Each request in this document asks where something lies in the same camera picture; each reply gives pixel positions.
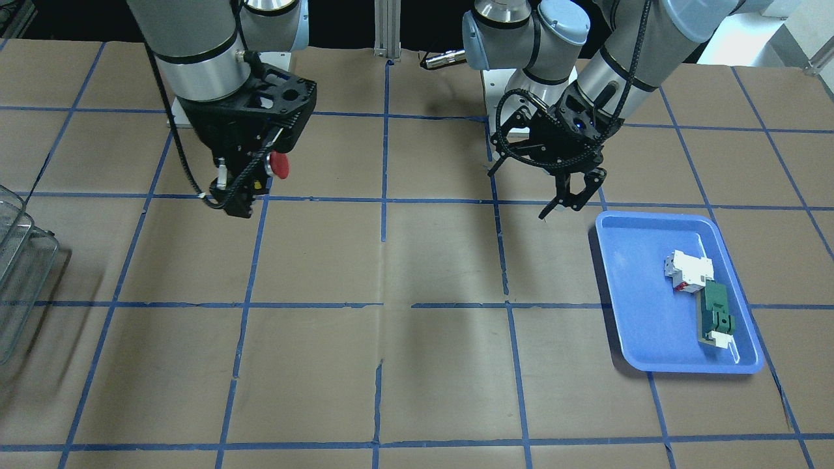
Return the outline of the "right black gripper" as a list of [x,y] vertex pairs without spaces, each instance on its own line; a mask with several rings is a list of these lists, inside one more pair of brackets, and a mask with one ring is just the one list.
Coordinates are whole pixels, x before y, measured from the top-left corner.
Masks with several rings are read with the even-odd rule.
[[252,217],[257,195],[268,195],[262,147],[287,154],[300,139],[315,110],[317,83],[262,62],[256,51],[242,51],[235,65],[250,71],[235,92],[208,102],[181,98],[196,136],[212,152],[218,177],[211,196],[228,216]]

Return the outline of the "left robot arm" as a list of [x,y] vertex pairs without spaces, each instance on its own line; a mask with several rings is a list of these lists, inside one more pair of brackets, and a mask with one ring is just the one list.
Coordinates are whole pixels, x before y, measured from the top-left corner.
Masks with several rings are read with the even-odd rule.
[[770,1],[597,1],[609,35],[581,70],[592,30],[574,1],[476,1],[462,20],[471,68],[510,70],[494,108],[498,156],[554,178],[539,213],[579,211],[607,178],[603,145],[701,44],[733,15],[765,12]]

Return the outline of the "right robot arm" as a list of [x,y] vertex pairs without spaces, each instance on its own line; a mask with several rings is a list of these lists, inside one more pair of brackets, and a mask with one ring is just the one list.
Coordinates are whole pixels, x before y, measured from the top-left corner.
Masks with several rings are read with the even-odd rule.
[[169,84],[212,152],[217,178],[194,190],[208,207],[249,218],[315,110],[317,84],[263,62],[309,44],[306,1],[130,1],[158,86]]

